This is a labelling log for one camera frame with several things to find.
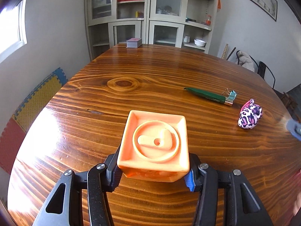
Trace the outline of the leopard print fabric pouch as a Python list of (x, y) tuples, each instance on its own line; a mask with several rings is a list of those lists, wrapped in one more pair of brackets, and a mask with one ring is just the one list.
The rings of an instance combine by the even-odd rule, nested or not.
[(258, 124), (262, 114), (261, 106), (255, 104), (255, 100), (251, 98), (240, 110), (238, 126), (242, 129), (253, 129)]

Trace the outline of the orange cube spiral top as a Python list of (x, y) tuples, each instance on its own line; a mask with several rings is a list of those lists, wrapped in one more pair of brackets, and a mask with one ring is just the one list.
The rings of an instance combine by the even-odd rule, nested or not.
[(190, 170), (185, 117), (130, 111), (117, 165), (131, 179), (172, 183), (184, 177)]

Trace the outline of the green pen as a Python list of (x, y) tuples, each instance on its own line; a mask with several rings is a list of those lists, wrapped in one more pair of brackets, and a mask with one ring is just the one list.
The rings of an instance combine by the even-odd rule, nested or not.
[(224, 105), (228, 105), (228, 106), (231, 106), (233, 104), (233, 101), (228, 100), (227, 98), (225, 98), (225, 96), (223, 96), (221, 94), (216, 94), (213, 92), (205, 91), (203, 89), (197, 89), (197, 88), (191, 88), (191, 87), (186, 87), (186, 88), (184, 88), (184, 90), (186, 90), (196, 96), (217, 102), (219, 104), (224, 104)]

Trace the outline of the white padded jacket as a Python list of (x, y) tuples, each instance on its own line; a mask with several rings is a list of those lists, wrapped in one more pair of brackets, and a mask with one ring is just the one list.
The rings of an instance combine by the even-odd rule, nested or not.
[(246, 68), (247, 70), (250, 70), (252, 72), (255, 71), (254, 62), (248, 53), (238, 50), (236, 52), (236, 57), (238, 59), (239, 66), (242, 66), (243, 68)]

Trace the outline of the colourful foam floor mats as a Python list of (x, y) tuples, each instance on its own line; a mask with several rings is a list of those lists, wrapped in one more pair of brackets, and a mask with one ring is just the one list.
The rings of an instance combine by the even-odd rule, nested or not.
[(34, 120), (67, 82), (63, 69), (57, 68), (34, 88), (12, 114), (1, 134), (1, 168), (8, 174)]

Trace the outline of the wooden ruler stick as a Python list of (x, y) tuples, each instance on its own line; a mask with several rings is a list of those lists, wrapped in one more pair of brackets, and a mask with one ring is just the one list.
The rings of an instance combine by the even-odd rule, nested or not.
[(225, 58), (226, 58), (227, 51), (228, 51), (228, 47), (229, 47), (229, 45), (226, 44), (226, 46), (224, 47), (224, 50), (223, 50), (223, 52), (222, 52), (221, 59), (225, 59)]

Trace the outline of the white bowl on shelf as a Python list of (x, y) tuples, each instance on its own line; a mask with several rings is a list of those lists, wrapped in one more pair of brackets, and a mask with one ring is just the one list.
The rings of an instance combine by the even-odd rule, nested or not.
[(200, 39), (194, 39), (194, 44), (198, 47), (205, 47), (206, 42)]

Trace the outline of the grey glass door cabinet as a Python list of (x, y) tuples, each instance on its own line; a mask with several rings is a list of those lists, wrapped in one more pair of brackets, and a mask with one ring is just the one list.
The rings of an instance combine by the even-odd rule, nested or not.
[[(90, 57), (131, 38), (208, 53), (217, 7), (218, 0), (85, 0)], [(205, 41), (206, 46), (196, 46), (194, 39)]]

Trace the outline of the small card box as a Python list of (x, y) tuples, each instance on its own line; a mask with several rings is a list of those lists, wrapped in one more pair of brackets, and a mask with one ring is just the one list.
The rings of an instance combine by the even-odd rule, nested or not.
[(141, 38), (131, 38), (127, 40), (127, 48), (139, 48), (142, 45)]

